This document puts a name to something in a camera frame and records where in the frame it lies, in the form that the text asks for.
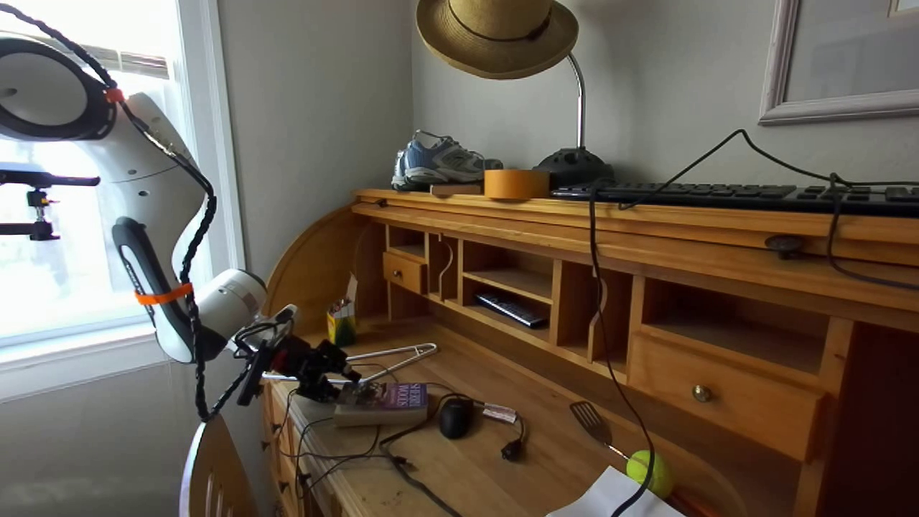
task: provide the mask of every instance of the drawer knob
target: drawer knob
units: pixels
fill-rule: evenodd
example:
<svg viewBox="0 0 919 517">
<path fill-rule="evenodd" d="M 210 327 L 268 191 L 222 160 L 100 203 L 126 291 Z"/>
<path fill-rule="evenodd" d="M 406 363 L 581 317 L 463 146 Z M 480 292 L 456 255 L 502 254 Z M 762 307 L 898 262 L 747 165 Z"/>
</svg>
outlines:
<svg viewBox="0 0 919 517">
<path fill-rule="evenodd" d="M 716 400 L 716 392 L 706 384 L 693 384 L 693 400 L 706 406 Z"/>
</svg>

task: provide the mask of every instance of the tennis ball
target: tennis ball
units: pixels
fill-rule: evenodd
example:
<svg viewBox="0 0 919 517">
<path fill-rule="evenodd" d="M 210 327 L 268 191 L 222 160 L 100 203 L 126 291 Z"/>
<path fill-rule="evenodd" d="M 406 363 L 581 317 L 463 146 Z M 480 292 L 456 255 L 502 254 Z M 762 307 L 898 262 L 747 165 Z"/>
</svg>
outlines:
<svg viewBox="0 0 919 517">
<path fill-rule="evenodd" d="M 648 463 L 651 463 L 651 453 L 647 449 L 634 450 L 627 463 L 627 478 L 632 478 L 634 482 L 643 482 Z M 671 492 L 670 469 L 660 453 L 655 453 L 655 472 L 648 481 L 648 492 L 655 492 L 660 499 L 665 499 Z"/>
</svg>

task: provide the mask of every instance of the straw hat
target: straw hat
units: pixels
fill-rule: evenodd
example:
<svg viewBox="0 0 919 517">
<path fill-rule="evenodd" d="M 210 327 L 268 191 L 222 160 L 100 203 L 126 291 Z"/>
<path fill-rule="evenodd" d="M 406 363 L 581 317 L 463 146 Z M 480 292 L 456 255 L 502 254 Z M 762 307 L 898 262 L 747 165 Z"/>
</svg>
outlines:
<svg viewBox="0 0 919 517">
<path fill-rule="evenodd" d="M 575 15 L 553 0 L 419 0 L 429 48 L 483 79 L 526 79 L 562 60 L 578 40 Z"/>
</svg>

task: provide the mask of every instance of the desk surface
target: desk surface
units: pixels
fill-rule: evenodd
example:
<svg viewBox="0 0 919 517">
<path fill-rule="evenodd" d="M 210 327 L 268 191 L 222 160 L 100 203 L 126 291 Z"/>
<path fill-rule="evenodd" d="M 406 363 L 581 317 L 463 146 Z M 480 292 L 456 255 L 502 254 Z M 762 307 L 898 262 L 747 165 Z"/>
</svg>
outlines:
<svg viewBox="0 0 919 517">
<path fill-rule="evenodd" d="M 509 463 L 500 453 L 518 432 L 493 419 L 476 419 L 475 432 L 463 440 L 446 440 L 431 419 L 426 427 L 390 445 L 390 453 L 414 466 L 411 478 L 426 482 L 460 514 L 545 514 L 578 499 L 605 466 L 620 469 L 620 461 L 598 445 L 571 416 L 568 402 L 581 400 L 578 394 L 490 353 L 489 344 L 476 344 L 431 323 L 407 323 L 364 326 L 363 343 L 354 344 L 350 353 L 417 343 L 436 343 L 440 351 L 398 367 L 394 374 L 398 383 L 429 383 L 431 394 L 460 392 L 475 400 L 509 406 L 529 423 L 529 449 L 520 463 Z M 378 371 L 381 363 L 373 363 L 360 363 L 360 371 L 364 376 Z M 342 502 L 342 514 L 446 514 L 431 498 L 406 482 L 385 458 L 363 453 L 373 445 L 373 427 L 334 427 L 321 423 L 305 427 L 299 397 L 286 400 L 285 389 L 272 394 L 281 397 L 278 402 L 286 406 L 299 423 L 305 450 L 360 458 L 348 463 L 311 461 L 312 482 L 315 472 L 331 469 L 321 482 Z M 632 423 L 605 410 L 604 416 L 622 450 L 641 449 Z M 655 445 L 671 463 L 680 494 L 693 492 L 693 498 L 701 499 L 721 499 L 721 509 L 716 505 L 719 514 L 737 514 L 737 502 L 723 502 L 737 498 L 730 494 L 730 486 L 719 481 L 711 469 L 663 440 Z"/>
</svg>

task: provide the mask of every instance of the window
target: window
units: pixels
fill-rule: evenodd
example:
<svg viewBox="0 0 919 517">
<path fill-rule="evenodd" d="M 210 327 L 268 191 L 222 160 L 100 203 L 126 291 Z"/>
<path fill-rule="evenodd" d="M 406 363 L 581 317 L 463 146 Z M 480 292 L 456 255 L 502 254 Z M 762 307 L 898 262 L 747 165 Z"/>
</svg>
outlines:
<svg viewBox="0 0 919 517">
<path fill-rule="evenodd" d="M 236 195 L 230 175 L 232 165 L 228 165 L 230 137 L 228 132 L 210 129 L 206 140 L 213 150 L 197 155 L 195 122 L 190 114 L 195 97 L 215 103 L 215 109 L 206 109 L 210 124 L 228 122 L 228 114 L 222 117 L 222 91 L 213 91 L 222 89 L 222 79 L 202 79 L 202 70 L 222 70 L 215 70 L 213 63 L 186 63 L 186 54 L 213 60 L 213 54 L 206 53 L 217 53 L 217 45 L 213 45 L 210 40 L 215 38 L 215 24 L 202 24 L 213 17 L 206 7 L 173 7 L 161 0 L 136 0 L 128 12 L 120 0 L 19 0 L 9 7 L 45 21 L 65 38 L 85 45 L 85 53 L 113 73 L 123 91 L 149 91 L 186 137 L 203 175 L 210 175 L 210 180 L 222 186 L 222 209 L 232 209 L 236 201 L 228 201 L 228 195 Z M 19 24 L 6 12 L 0 12 L 0 31 L 39 35 L 28 24 Z M 25 145 L 0 136 L 0 160 L 31 165 L 55 175 L 104 178 L 104 169 L 97 169 L 88 150 L 71 140 Z M 25 208 L 25 193 L 28 186 L 19 185 L 0 186 L 0 221 L 34 221 L 34 213 Z M 108 224 L 114 213 L 107 209 L 108 203 L 104 193 L 91 186 L 51 186 L 49 198 L 55 198 L 49 221 L 55 224 L 60 241 L 0 236 L 0 347 L 34 344 L 55 337 L 74 337 L 123 326 L 144 326 L 146 317 L 136 304 L 133 284 L 120 270 L 117 254 L 113 249 Z M 217 221 L 223 221 L 223 226 L 213 224 L 206 248 L 202 248 L 202 254 L 195 255 L 195 275 L 210 278 L 213 267 L 228 267 L 213 264 L 213 258 L 239 262 L 242 255 L 236 239 L 230 236 L 232 231 L 228 234 L 228 226 L 232 226 L 236 221 L 232 213 L 223 213 Z"/>
</svg>

